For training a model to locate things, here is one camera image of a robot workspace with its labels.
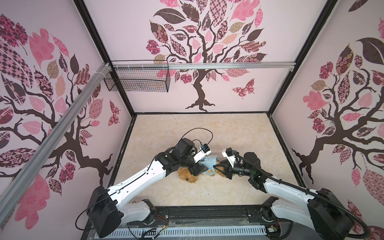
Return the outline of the light blue bear hoodie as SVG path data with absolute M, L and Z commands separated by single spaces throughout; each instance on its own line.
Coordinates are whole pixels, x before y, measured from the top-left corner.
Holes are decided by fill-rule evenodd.
M 214 165 L 217 164 L 218 160 L 219 160 L 219 157 L 216 155 L 209 155 L 202 158 L 200 160 L 200 164 L 204 165 L 207 168 L 207 170 L 203 172 L 203 175 L 214 176 L 215 175 Z

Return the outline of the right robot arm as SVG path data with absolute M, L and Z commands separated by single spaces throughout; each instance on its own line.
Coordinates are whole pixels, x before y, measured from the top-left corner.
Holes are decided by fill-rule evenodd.
M 343 240 L 354 222 L 341 204 L 328 190 L 305 189 L 278 179 L 261 168 L 261 161 L 253 152 L 242 157 L 228 149 L 225 159 L 214 169 L 231 179 L 234 175 L 248 177 L 256 190 L 269 194 L 258 215 L 265 222 L 276 223 L 281 219 L 304 225 L 318 233 L 324 240 Z

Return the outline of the brown teddy bear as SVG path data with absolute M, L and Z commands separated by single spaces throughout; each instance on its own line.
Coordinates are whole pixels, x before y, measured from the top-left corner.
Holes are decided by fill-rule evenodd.
M 185 182 L 188 182 L 188 183 L 191 183 L 191 184 L 194 184 L 196 183 L 199 179 L 201 178 L 205 178 L 205 177 L 221 177 L 221 178 L 224 178 L 226 179 L 227 177 L 222 174 L 220 171 L 214 169 L 214 171 L 212 170 L 208 170 L 207 172 L 204 172 L 198 176 L 194 176 L 190 173 L 189 169 L 188 168 L 179 168 L 178 171 L 177 171 L 178 175 L 179 175 L 179 178 L 182 180 L 182 181 L 185 181 Z

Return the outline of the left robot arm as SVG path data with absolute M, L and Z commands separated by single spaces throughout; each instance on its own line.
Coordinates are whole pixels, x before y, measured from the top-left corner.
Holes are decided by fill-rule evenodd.
M 176 146 L 157 154 L 147 167 L 132 177 L 107 189 L 103 186 L 97 187 L 85 210 L 92 223 L 92 229 L 99 238 L 105 238 L 122 224 L 130 222 L 151 224 L 157 211 L 151 201 L 144 199 L 132 204 L 131 200 L 179 168 L 187 168 L 193 176 L 207 171 L 208 168 L 200 161 L 210 153 L 207 144 L 196 148 L 193 141 L 182 138 Z

